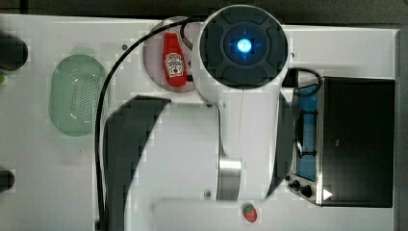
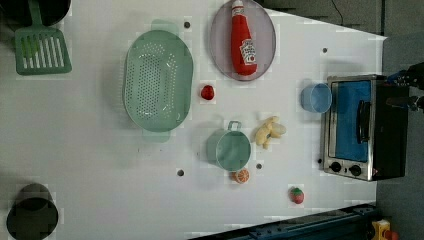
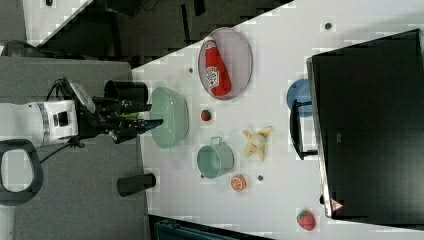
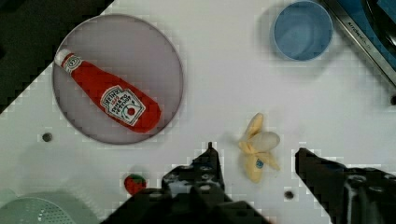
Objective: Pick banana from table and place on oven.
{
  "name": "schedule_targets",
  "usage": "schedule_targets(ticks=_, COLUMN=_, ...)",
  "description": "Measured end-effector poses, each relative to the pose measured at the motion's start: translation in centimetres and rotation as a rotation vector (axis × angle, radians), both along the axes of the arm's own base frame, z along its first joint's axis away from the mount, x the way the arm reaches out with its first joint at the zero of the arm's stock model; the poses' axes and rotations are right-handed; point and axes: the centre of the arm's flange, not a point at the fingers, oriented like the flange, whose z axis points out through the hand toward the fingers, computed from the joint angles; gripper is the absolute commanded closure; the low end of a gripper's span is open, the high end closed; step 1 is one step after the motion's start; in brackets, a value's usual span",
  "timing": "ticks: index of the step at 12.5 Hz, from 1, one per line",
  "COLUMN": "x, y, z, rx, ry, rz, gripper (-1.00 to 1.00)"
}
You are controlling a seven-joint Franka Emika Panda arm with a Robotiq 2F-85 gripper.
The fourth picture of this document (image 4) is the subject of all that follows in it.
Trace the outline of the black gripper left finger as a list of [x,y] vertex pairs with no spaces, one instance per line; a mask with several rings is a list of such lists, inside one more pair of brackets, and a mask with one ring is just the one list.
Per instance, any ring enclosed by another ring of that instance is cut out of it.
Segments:
[[219,153],[209,146],[189,165],[162,178],[158,189],[138,191],[102,224],[270,224],[245,201],[225,193]]

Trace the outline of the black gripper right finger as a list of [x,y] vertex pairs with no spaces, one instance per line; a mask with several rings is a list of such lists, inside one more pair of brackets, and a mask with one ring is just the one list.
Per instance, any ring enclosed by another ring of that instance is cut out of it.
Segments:
[[396,179],[381,170],[348,168],[306,148],[295,154],[295,172],[332,224],[396,224]]

